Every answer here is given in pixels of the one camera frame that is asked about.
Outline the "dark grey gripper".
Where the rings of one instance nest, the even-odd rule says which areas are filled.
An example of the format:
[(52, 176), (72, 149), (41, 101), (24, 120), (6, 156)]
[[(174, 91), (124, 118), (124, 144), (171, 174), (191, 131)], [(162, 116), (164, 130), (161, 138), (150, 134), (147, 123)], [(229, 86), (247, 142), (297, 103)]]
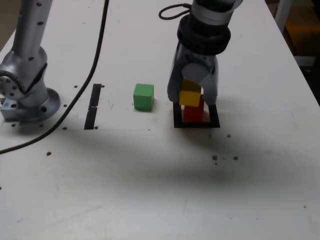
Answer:
[[(181, 62), (183, 59), (186, 59), (189, 64), (185, 65), (182, 69), (182, 66), (178, 62)], [(167, 86), (168, 99), (171, 102), (179, 101), (181, 84), (185, 78), (202, 87), (204, 101), (208, 106), (215, 105), (218, 97), (218, 70), (219, 65), (215, 55), (197, 54), (186, 47), (177, 47)]]

